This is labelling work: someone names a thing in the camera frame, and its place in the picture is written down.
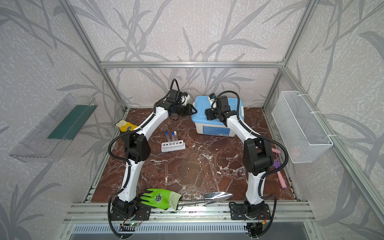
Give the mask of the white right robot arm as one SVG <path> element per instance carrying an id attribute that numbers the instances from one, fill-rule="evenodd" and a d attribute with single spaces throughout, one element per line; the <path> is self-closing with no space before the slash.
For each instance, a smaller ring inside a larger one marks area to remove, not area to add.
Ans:
<path id="1" fill-rule="evenodd" d="M 244 213 L 248 219 L 255 219 L 261 213 L 267 216 L 265 200 L 273 199 L 277 203 L 276 194 L 264 195 L 267 176 L 282 170 L 288 163 L 287 149 L 279 142 L 263 136 L 251 129 L 240 117 L 240 97 L 234 91 L 224 91 L 219 95 L 210 94 L 211 106 L 205 110 L 207 120 L 218 119 L 243 141 L 243 164 L 249 173 L 248 189 L 244 202 Z M 281 148 L 285 154 L 282 165 L 271 170 L 274 157 L 271 144 Z"/>

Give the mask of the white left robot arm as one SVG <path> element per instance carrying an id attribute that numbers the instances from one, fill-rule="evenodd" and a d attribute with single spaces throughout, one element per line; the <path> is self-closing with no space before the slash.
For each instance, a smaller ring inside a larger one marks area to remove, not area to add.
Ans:
<path id="1" fill-rule="evenodd" d="M 188 104 L 189 95 L 180 90 L 176 79 L 173 79 L 167 94 L 154 104 L 153 112 L 134 130 L 127 130 L 111 140 L 108 146 L 110 157 L 126 163 L 122 187 L 109 197 L 109 217 L 111 214 L 120 219 L 130 219 L 137 212 L 136 190 L 144 161 L 151 155 L 148 143 L 152 133 L 159 125 L 173 114 L 180 117 L 191 116 L 197 110 Z M 124 143 L 122 157 L 113 154 L 112 146 L 121 139 Z"/>

